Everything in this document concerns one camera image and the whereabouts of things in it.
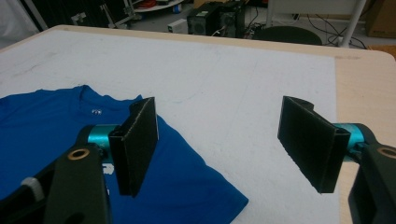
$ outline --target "t-shirt sleeve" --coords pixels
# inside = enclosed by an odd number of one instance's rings
[[[248,198],[207,166],[160,117],[158,128],[160,139],[138,195],[134,199],[110,195],[112,204],[128,204],[113,209],[122,213],[121,223],[221,224],[234,220]]]

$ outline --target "blue t-shirt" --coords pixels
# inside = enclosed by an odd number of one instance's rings
[[[0,199],[69,149],[86,125],[122,124],[129,105],[88,86],[0,99]],[[183,137],[158,117],[160,139],[135,198],[120,196],[106,174],[114,223],[230,223],[248,199],[208,167]]]

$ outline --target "cardboard box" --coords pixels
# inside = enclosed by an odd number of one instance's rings
[[[396,38],[396,1],[377,0],[366,19],[366,34]]]

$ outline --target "t-shirt logo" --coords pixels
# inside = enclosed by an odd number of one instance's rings
[[[91,113],[93,113],[94,115],[102,115],[102,110],[101,109],[93,109],[91,111]]]
[[[111,163],[103,163],[103,173],[105,175],[112,175],[114,173],[114,166]]]

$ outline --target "cable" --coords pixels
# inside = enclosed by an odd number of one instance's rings
[[[256,16],[253,18],[253,20],[250,21],[247,28],[245,29],[245,32],[250,28],[251,23],[253,23],[257,19],[258,16],[259,16],[259,10],[256,7]]]
[[[245,32],[244,38],[248,38],[249,35],[252,35],[258,30],[263,30],[265,28],[265,23],[254,22],[250,25],[250,28]]]
[[[327,22],[324,22],[324,30],[326,31],[326,41],[328,40],[328,38],[327,38]]]
[[[369,12],[369,11],[373,8],[375,2],[376,2],[376,0],[373,0],[373,1],[370,3],[370,6],[368,6],[367,9],[364,10],[364,11],[361,13],[361,15],[359,16],[359,18],[361,18],[361,17],[364,16],[367,12]]]
[[[314,23],[312,23],[311,19],[309,18],[309,15],[306,15],[306,16],[307,16],[307,18],[308,18],[309,23],[311,23],[311,25],[312,25],[315,29],[317,29],[317,30],[319,30],[319,31],[321,31],[321,32],[324,32],[326,35],[327,35],[327,34],[330,34],[330,35],[331,35],[331,36],[329,36],[329,37],[327,38],[329,44],[325,44],[325,45],[330,45],[330,44],[332,44],[332,45],[334,45],[334,46],[337,46],[336,44],[334,44],[334,41],[335,41],[338,37],[342,37],[342,33],[343,33],[347,28],[344,28],[341,32],[338,32],[337,29],[335,29],[335,27],[334,27],[331,23],[329,23],[327,20],[325,20],[325,19],[321,18],[319,15],[317,15],[320,19],[322,19],[323,21],[325,21],[327,24],[329,24],[329,25],[334,29],[334,31],[336,32],[336,34],[335,34],[335,33],[332,33],[332,32],[327,31],[327,28],[326,28],[326,30],[323,30],[323,29],[318,28],[316,25],[314,25]],[[353,43],[352,43],[352,40],[356,40],[356,41],[360,42],[360,43],[361,43],[361,46],[357,46],[357,45],[353,44]],[[360,49],[367,49],[366,46],[364,45],[364,43],[363,43],[361,40],[359,40],[358,38],[356,38],[356,37],[351,37],[351,40],[349,41],[349,45],[351,45],[351,46],[353,46],[353,47],[356,47],[356,48],[360,48]]]
[[[215,33],[213,33],[212,36],[214,36],[215,34],[218,34],[218,35],[219,35],[219,34],[220,34],[220,31],[225,30],[225,29],[227,29],[227,25],[224,25],[223,27],[221,27],[221,29],[215,31]]]

